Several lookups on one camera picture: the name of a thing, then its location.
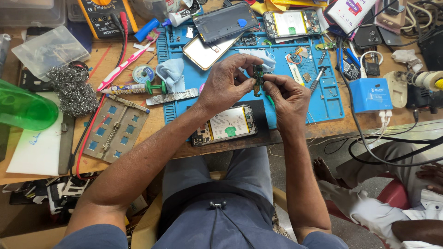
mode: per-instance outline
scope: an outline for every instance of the green label sticker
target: green label sticker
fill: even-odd
[[[227,127],[225,129],[225,132],[228,134],[228,136],[235,136],[235,131],[237,131],[237,128],[233,126]]]
[[[289,27],[289,34],[290,35],[296,35],[297,33],[295,32],[295,28],[294,27]]]

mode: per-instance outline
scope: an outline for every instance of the man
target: man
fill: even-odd
[[[262,63],[245,54],[216,63],[191,108],[111,164],[85,191],[56,248],[126,248],[124,214],[166,164],[161,237],[153,248],[347,248],[331,234],[304,138],[310,93],[290,77],[267,74],[264,90],[275,103],[287,157],[288,212],[303,246],[272,230],[265,147],[235,151],[226,180],[217,182],[201,157],[168,163],[201,124],[252,90],[255,80],[238,68],[252,75],[253,65]]]
[[[383,160],[408,154],[417,148],[413,144],[388,142],[372,149]],[[365,152],[358,156],[376,162]],[[417,154],[397,163],[410,164],[426,161]],[[320,190],[330,194],[340,211],[356,224],[369,230],[393,249],[429,248],[443,249],[443,167],[432,165],[396,167],[386,164],[365,164],[351,159],[336,168],[341,178],[335,179],[322,158],[314,160],[314,171]],[[411,205],[401,210],[369,198],[366,191],[352,189],[367,179],[389,172],[406,187]]]

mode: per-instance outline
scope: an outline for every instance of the multimeter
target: multimeter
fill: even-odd
[[[120,30],[111,19],[111,13],[120,17],[125,12],[128,18],[128,34],[138,31],[128,0],[77,0],[82,8],[92,34],[97,39],[121,36]]]

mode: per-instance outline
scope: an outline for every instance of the blue silicone repair mat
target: blue silicone repair mat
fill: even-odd
[[[260,26],[264,27],[263,18],[258,17],[260,21]],[[186,55],[183,54],[182,48],[190,41],[190,38],[186,37],[187,26],[193,26],[192,20],[188,20],[184,22],[182,25],[178,27],[166,26],[165,28],[160,28],[159,31],[161,34],[157,39],[157,57],[159,63],[162,63],[169,59],[175,58],[183,58],[185,62],[185,68],[183,70],[183,75],[185,77],[185,86],[186,89],[189,88],[200,88],[200,86],[205,83],[208,78],[210,69],[207,71],[203,71],[197,65],[195,65]],[[296,41],[291,41],[292,43],[288,44],[276,44],[276,45],[261,45],[261,43],[268,39],[265,32],[253,32],[258,36],[259,40],[256,46],[236,46],[239,43],[237,42],[234,46],[232,46],[221,58],[224,58],[238,53],[238,49],[266,49],[270,51],[271,54],[275,56],[275,60],[277,62],[276,68],[273,71],[274,74],[285,74],[292,77],[291,71],[287,64],[285,56],[289,53],[293,53],[297,46],[303,46],[308,49],[308,52],[311,47],[311,37],[301,38]],[[243,34],[244,37],[248,36],[250,32],[245,32]],[[321,36],[313,37],[314,44],[312,45],[312,59],[303,58],[302,63],[299,65],[298,70],[300,75],[304,73],[309,73],[311,76],[311,80],[306,82],[303,79],[303,82],[306,87],[310,87],[312,82],[317,77],[318,62],[322,55],[322,51],[318,51],[315,49],[315,44],[323,43],[323,39]],[[314,91],[314,94],[311,96],[311,101],[309,103],[309,113],[312,115],[307,116],[307,119],[311,123],[313,121],[320,122],[338,118],[344,118],[342,101],[340,98],[340,93],[338,90],[337,82],[335,80],[334,70],[330,63],[330,57],[328,53],[324,58],[322,66],[327,68],[326,75],[320,78],[319,84],[317,85],[317,89]],[[269,100],[265,97],[265,95],[261,95],[260,97],[255,97],[253,92],[246,94],[241,100],[257,100],[263,99],[264,108],[266,111],[266,117],[268,120],[268,126],[270,129],[277,128],[276,126],[276,114],[275,109],[269,102]],[[197,98],[192,99],[184,99],[179,101],[174,101],[170,103],[164,104],[164,115],[165,115],[165,123],[168,124],[172,120],[174,120],[177,116],[184,113],[188,106],[193,105],[197,101]]]

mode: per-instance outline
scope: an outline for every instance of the toothbrush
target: toothbrush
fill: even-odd
[[[127,67],[129,64],[131,64],[133,61],[137,60],[148,48],[149,46],[154,43],[158,36],[159,32],[157,30],[152,31],[154,34],[149,34],[148,38],[151,38],[152,41],[150,41],[146,46],[144,46],[142,49],[138,50],[134,54],[129,57],[128,60],[126,60],[124,63],[120,64],[118,67],[116,67],[106,78],[100,83],[99,87],[97,88],[97,92],[102,91],[107,86],[111,84],[111,82]]]

